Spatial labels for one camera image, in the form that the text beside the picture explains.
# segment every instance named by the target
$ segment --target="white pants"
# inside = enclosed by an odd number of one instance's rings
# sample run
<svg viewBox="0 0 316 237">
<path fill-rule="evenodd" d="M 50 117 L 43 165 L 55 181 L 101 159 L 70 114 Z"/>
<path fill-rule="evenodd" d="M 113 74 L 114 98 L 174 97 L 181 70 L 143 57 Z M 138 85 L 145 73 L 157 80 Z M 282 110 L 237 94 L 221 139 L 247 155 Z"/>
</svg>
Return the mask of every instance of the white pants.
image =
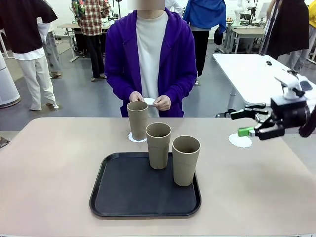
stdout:
<svg viewBox="0 0 316 237">
<path fill-rule="evenodd" d="M 306 59 L 308 59 L 308 56 L 312 50 L 315 39 L 316 39 L 316 28 L 310 25 L 310 48 L 291 52 L 290 57 L 286 63 L 286 66 L 300 73 L 301 69 L 303 68 L 305 64 Z"/>
<path fill-rule="evenodd" d="M 53 84 L 51 83 L 48 71 L 46 57 L 34 60 L 18 60 L 18 63 L 24 74 L 24 78 L 28 89 L 32 96 L 31 110 L 41 110 L 40 103 L 40 86 L 44 91 L 46 102 L 55 104 L 56 99 L 53 92 Z"/>
</svg>

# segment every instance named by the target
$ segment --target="cup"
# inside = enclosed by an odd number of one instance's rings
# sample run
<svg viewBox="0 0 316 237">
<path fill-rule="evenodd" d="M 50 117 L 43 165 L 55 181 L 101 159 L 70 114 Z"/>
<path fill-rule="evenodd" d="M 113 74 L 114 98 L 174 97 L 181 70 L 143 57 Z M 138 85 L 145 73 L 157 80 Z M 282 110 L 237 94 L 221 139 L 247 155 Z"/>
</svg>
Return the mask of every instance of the cup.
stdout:
<svg viewBox="0 0 316 237">
<path fill-rule="evenodd" d="M 162 122 L 146 128 L 149 163 L 153 169 L 164 169 L 168 164 L 171 127 Z"/>
<path fill-rule="evenodd" d="M 146 138 L 146 126 L 148 118 L 148 104 L 144 101 L 133 101 L 127 105 L 127 112 L 132 137 L 136 141 Z"/>
<path fill-rule="evenodd" d="M 191 136 L 173 140 L 173 180 L 179 186 L 189 186 L 193 181 L 201 144 Z"/>
</svg>

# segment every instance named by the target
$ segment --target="plaid shirt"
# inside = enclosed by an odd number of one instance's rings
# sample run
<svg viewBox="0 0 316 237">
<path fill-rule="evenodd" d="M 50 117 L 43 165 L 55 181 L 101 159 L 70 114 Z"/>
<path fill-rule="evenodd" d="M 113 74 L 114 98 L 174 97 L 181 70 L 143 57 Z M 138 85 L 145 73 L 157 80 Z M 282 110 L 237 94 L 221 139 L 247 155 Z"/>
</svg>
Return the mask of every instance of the plaid shirt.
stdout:
<svg viewBox="0 0 316 237">
<path fill-rule="evenodd" d="M 101 17 L 107 17 L 109 11 L 110 4 L 107 0 L 85 0 L 84 14 L 79 20 L 82 33 L 86 36 L 97 36 L 102 34 Z"/>
</svg>

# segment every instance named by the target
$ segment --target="blue jacket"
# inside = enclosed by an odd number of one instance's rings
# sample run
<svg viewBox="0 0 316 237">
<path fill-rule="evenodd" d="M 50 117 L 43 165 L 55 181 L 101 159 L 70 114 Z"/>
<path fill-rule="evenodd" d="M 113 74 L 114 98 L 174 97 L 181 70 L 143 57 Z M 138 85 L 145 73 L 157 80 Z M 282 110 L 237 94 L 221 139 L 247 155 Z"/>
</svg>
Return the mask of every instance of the blue jacket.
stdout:
<svg viewBox="0 0 316 237">
<path fill-rule="evenodd" d="M 182 99 L 189 95 L 197 78 L 194 38 L 188 24 L 177 13 L 169 16 L 163 38 L 158 75 L 159 96 L 171 100 L 160 117 L 183 117 Z M 133 91 L 142 93 L 137 37 L 137 11 L 117 20 L 108 30 L 105 72 L 114 94 L 123 101 L 121 114 L 127 117 L 127 104 Z"/>
<path fill-rule="evenodd" d="M 189 24 L 211 29 L 220 25 L 219 33 L 226 29 L 226 5 L 224 0 L 189 0 L 183 19 Z"/>
</svg>

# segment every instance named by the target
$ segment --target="purple hoodie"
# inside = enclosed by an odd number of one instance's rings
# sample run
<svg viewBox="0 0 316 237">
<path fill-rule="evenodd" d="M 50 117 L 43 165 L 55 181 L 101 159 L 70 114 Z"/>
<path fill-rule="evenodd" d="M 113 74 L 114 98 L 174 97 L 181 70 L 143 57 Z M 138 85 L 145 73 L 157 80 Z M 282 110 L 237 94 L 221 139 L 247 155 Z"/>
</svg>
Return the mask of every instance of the purple hoodie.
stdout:
<svg viewBox="0 0 316 237">
<path fill-rule="evenodd" d="M 177 13 L 165 9 L 169 16 L 163 38 L 159 76 L 159 96 L 171 100 L 168 111 L 160 117 L 183 117 L 182 99 L 189 95 L 197 78 L 194 38 L 189 25 Z M 137 37 L 137 11 L 117 20 L 108 30 L 105 72 L 114 94 L 123 100 L 121 113 L 128 117 L 127 104 L 133 91 L 142 93 Z"/>
</svg>

